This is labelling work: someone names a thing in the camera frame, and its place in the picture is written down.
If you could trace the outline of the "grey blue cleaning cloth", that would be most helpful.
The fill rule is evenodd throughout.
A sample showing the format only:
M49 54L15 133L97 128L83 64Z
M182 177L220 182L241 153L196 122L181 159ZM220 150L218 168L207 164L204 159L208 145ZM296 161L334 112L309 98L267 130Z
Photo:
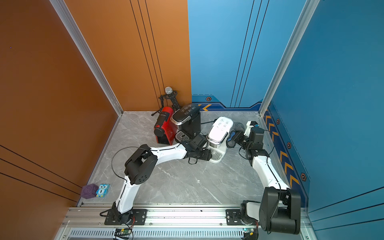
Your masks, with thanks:
M231 128L227 140L226 140L226 146L228 148L234 148L237 144L235 143L235 137L236 137L236 131L243 131L245 132L245 127L240 122L235 122L233 127Z

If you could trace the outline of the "white coffee machine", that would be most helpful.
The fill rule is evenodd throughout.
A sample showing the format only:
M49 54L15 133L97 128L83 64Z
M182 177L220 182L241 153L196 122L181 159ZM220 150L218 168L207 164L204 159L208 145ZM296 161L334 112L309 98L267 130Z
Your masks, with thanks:
M218 164L224 158L227 151L226 139L233 125L234 122L226 117L219 117L212 125L207 134L207 148L212 154L211 163Z

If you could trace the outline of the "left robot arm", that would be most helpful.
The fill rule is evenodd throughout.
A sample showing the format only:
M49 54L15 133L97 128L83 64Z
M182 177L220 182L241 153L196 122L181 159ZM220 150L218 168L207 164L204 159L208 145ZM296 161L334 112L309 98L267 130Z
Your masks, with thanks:
M125 225L133 221L134 199L141 184L150 178L157 165L182 159L209 161L212 156L203 135L197 135L192 140L182 141L172 146L155 148L144 144L137 147L125 162L124 185L119 197L110 209L100 213L101 217L106 218L105 225Z

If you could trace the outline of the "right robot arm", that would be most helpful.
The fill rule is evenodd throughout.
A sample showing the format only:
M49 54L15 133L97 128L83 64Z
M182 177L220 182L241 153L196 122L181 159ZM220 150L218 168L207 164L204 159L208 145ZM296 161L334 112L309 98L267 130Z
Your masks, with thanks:
M272 232L297 235L301 228L301 195L292 190L275 170L271 154L263 147L264 129L249 126L246 133L239 124L231 130L227 147L239 145L246 152L245 159L257 172L264 186L262 200L244 200L240 207L240 219L245 225L262 227Z

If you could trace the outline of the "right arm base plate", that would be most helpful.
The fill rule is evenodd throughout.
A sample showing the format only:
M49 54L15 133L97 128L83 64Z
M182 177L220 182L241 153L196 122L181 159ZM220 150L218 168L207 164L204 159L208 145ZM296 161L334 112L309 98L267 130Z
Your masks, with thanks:
M226 209L228 226L260 226L260 221L242 213L240 209Z

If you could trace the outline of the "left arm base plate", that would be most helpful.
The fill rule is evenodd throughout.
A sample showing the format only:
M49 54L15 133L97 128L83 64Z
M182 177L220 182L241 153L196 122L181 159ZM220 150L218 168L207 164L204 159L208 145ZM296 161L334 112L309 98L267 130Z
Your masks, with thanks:
M147 209L132 209L124 214L113 209L101 212L100 216L105 217L104 225L117 226L117 225L129 225L129 226L143 226L147 219Z

